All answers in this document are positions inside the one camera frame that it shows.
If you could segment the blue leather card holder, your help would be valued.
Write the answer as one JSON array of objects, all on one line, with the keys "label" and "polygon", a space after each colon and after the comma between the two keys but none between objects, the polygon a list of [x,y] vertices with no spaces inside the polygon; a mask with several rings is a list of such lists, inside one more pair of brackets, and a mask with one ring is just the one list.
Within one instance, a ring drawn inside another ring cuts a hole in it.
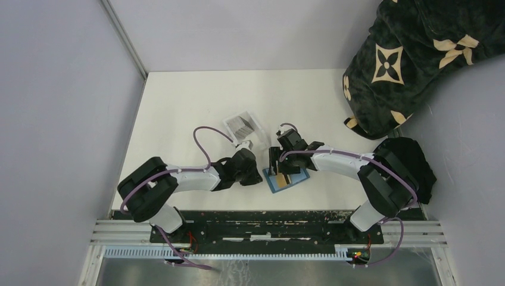
[{"label": "blue leather card holder", "polygon": [[285,175],[283,173],[270,175],[269,169],[266,168],[263,169],[263,175],[265,176],[266,182],[270,188],[271,193],[273,194],[291,188],[310,178],[310,175],[305,169],[303,169],[300,173],[291,175]]}]

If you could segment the gold credit card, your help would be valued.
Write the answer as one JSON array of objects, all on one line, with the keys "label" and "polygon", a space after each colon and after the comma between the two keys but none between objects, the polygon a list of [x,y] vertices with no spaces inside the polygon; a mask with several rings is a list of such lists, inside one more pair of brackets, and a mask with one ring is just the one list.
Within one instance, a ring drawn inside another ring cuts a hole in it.
[{"label": "gold credit card", "polygon": [[275,176],[275,181],[277,183],[278,188],[286,188],[291,184],[291,177],[289,175],[278,173]]}]

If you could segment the clear plastic card box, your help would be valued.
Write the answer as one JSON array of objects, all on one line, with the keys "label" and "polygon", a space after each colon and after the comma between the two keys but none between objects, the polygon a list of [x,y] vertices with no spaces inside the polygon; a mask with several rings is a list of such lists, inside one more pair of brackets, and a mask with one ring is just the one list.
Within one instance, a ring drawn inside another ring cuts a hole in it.
[{"label": "clear plastic card box", "polygon": [[222,123],[235,144],[251,141],[253,151],[264,151],[271,146],[259,121],[247,110],[224,118]]}]

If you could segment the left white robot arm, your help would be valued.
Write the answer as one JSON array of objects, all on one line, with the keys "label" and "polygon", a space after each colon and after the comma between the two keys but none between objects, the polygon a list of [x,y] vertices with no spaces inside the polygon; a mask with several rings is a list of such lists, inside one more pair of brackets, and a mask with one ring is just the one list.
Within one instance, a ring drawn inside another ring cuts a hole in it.
[{"label": "left white robot arm", "polygon": [[117,192],[122,199],[123,214],[130,215],[135,222],[148,222],[178,243],[186,238],[188,230],[181,212],[168,204],[173,194],[215,192],[234,184],[251,186],[262,181],[255,155],[247,148],[240,148],[233,156],[202,167],[178,167],[152,157],[123,179]]}]

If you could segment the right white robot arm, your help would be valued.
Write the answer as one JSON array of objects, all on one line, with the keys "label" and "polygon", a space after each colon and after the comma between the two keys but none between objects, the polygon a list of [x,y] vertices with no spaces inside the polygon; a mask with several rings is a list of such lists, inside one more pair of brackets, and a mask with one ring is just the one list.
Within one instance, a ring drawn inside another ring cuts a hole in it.
[{"label": "right white robot arm", "polygon": [[417,203],[417,180],[389,150],[354,153],[319,141],[308,144],[288,123],[281,124],[276,135],[280,147],[271,150],[270,174],[311,170],[336,173],[361,183],[367,199],[347,217],[344,226],[344,236],[351,243],[361,242],[372,226]]}]

